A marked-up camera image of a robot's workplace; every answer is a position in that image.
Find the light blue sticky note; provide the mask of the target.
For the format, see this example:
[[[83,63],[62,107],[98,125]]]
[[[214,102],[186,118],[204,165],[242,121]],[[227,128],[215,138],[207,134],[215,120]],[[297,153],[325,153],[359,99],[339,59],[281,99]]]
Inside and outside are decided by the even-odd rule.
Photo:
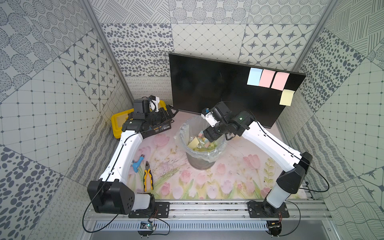
[[[259,86],[263,69],[250,68],[247,85],[249,86]]]

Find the pink sticky note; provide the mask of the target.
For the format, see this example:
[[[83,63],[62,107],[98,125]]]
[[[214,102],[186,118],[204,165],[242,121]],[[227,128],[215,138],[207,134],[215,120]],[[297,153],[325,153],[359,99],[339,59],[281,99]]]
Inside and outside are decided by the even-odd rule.
[[[261,79],[259,82],[259,87],[270,88],[271,83],[274,79],[275,73],[276,73],[276,71],[264,69],[262,71]]]
[[[277,72],[274,76],[271,88],[283,91],[289,75],[289,73]]]

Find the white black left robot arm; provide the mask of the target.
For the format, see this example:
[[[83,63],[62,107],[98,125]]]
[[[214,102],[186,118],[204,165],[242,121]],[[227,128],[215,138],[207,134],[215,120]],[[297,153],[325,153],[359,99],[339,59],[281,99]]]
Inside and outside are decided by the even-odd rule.
[[[155,213],[155,197],[150,192],[153,190],[153,177],[149,165],[146,164],[143,193],[135,193],[127,186],[127,176],[129,170],[139,164],[134,159],[142,141],[171,129],[178,112],[158,97],[149,96],[135,100],[131,110],[113,115],[112,126],[121,131],[117,135],[119,144],[106,170],[87,187],[90,204],[96,213],[129,215],[132,211],[141,211],[147,216]]]

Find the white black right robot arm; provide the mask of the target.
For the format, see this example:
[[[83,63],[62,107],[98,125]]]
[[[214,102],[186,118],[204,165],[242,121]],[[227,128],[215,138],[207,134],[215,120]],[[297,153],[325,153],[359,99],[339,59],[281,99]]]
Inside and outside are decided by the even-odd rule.
[[[269,133],[249,112],[234,114],[224,102],[211,109],[203,109],[201,116],[209,124],[203,131],[209,142],[223,135],[227,141],[231,134],[243,137],[271,156],[282,168],[282,173],[263,201],[265,211],[275,213],[290,195],[298,192],[311,165],[311,154],[290,148]]]

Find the black computer monitor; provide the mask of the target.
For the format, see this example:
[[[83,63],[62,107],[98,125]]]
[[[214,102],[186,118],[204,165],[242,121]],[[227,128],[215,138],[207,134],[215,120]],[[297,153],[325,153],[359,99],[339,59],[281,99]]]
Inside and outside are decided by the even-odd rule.
[[[283,110],[282,91],[247,85],[250,68],[289,73],[284,89],[297,91],[305,74],[252,67],[170,53],[173,104],[179,110],[201,113],[224,102],[235,114],[249,110],[262,126],[271,128]]]

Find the yellow sticky note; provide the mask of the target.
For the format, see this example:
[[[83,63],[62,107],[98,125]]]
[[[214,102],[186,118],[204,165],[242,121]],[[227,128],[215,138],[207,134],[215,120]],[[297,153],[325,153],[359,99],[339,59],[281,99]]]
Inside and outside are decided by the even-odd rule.
[[[284,89],[282,91],[280,105],[290,107],[293,101],[294,94],[295,94],[295,91]]]

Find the yellow black toolbox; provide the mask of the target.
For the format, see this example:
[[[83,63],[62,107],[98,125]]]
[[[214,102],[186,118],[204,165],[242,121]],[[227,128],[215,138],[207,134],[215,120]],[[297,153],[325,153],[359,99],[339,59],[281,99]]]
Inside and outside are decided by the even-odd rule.
[[[167,105],[164,101],[160,100],[159,109],[166,106],[171,105]],[[132,109],[113,115],[111,123],[114,137],[120,139],[123,132],[134,131],[134,133],[142,134],[145,139],[171,129],[171,125],[165,128],[151,128],[150,112],[149,98],[142,98],[134,101]],[[175,116],[178,112],[179,110],[175,108]]]

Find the grey bin with plastic liner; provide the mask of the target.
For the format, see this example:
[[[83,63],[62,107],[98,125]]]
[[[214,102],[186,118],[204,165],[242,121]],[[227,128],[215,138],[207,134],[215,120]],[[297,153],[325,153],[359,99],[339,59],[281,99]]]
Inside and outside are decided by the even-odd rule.
[[[225,137],[210,142],[203,131],[210,125],[200,116],[190,118],[175,135],[176,145],[186,153],[190,165],[197,170],[210,169],[227,145]]]

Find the floral pink table mat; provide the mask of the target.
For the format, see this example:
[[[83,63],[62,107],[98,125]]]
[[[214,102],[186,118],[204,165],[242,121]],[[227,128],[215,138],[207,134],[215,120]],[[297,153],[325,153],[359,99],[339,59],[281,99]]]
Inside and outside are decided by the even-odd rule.
[[[144,191],[145,163],[150,164],[154,187],[148,189],[160,199],[263,199],[281,174],[281,166],[263,150],[243,137],[235,137],[212,167],[197,170],[175,135],[193,114],[178,113],[169,130],[148,137],[140,144],[133,160],[141,155],[138,172],[132,167],[122,174],[135,193]]]

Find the yellow black pliers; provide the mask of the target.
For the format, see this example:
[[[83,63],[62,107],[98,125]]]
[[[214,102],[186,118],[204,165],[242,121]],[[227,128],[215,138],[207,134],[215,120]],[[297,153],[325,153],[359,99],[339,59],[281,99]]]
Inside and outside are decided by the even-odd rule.
[[[152,191],[154,189],[152,171],[148,161],[146,161],[146,164],[145,164],[143,182],[144,182],[144,192]]]

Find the blue handled tool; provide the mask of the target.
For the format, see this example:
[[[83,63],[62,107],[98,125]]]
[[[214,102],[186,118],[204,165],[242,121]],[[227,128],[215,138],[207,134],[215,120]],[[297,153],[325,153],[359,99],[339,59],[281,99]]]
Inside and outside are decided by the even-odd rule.
[[[140,167],[140,165],[141,165],[141,163],[142,163],[142,161],[143,161],[144,159],[145,159],[145,156],[144,156],[144,155],[140,155],[138,161],[136,161],[136,162],[132,162],[131,166],[132,166],[133,171],[134,171],[135,173],[137,173],[137,172],[139,171],[139,167]]]

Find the aluminium mounting rail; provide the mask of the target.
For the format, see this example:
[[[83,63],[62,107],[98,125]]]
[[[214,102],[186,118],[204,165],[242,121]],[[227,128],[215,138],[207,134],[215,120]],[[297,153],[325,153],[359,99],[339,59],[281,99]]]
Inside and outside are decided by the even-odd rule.
[[[168,215],[161,211],[157,217],[165,221],[176,220],[278,220],[254,214],[247,206],[249,200],[168,200]],[[326,220],[331,213],[323,201],[288,200],[286,208],[289,217],[284,220]]]

